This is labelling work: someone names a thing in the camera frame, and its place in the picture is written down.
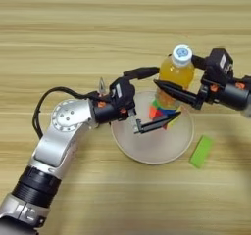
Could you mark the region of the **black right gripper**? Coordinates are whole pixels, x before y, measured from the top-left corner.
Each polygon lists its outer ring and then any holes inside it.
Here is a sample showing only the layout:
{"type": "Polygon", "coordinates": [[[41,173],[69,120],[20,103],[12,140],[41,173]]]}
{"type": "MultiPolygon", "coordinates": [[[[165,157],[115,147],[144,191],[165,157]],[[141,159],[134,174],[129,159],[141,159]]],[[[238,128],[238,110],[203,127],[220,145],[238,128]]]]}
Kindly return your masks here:
{"type": "MultiPolygon", "coordinates": [[[[191,63],[204,71],[207,68],[207,58],[193,55],[191,63]]],[[[200,110],[203,100],[198,94],[184,90],[181,86],[155,79],[154,83],[169,96],[200,110]]],[[[219,83],[203,77],[201,84],[208,88],[205,101],[209,104],[221,104],[240,112],[251,111],[251,76],[229,79],[227,83],[219,83]]]]}

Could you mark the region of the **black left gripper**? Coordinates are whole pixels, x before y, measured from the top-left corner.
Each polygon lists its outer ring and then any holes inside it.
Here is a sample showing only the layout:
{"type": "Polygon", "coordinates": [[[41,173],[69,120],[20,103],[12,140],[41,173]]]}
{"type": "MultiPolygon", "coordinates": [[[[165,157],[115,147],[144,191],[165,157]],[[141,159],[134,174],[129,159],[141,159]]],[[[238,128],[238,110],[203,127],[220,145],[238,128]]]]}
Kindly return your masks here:
{"type": "MultiPolygon", "coordinates": [[[[124,72],[124,76],[128,79],[145,79],[151,77],[159,72],[158,67],[140,67],[134,70],[127,70],[124,72]]],[[[129,118],[129,111],[135,111],[135,102],[123,102],[121,105],[116,102],[105,102],[104,100],[93,100],[93,122],[99,126],[101,124],[110,123],[113,121],[125,121],[129,118]]],[[[167,116],[160,116],[155,118],[151,122],[141,123],[140,119],[135,121],[135,127],[133,132],[147,133],[156,129],[162,128],[180,115],[180,112],[174,112],[167,116]]]]}

